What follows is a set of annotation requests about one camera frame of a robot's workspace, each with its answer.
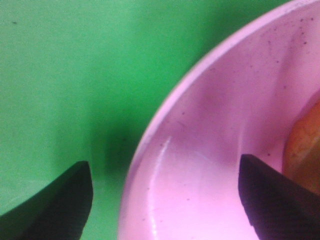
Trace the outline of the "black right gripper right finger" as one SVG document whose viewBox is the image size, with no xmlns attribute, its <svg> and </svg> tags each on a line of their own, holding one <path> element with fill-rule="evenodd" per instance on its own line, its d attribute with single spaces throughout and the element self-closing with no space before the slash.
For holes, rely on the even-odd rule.
<svg viewBox="0 0 320 240">
<path fill-rule="evenodd" d="M 320 197 L 254 155 L 240 158 L 238 194 L 260 240 L 320 238 Z"/>
</svg>

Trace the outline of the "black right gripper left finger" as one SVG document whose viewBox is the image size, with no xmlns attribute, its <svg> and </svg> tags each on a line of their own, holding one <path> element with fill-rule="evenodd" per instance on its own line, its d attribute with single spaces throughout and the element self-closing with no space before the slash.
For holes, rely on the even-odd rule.
<svg viewBox="0 0 320 240">
<path fill-rule="evenodd" d="M 93 202 L 91 170 L 79 161 L 17 207 L 1 215 L 2 240 L 79 240 Z"/>
</svg>

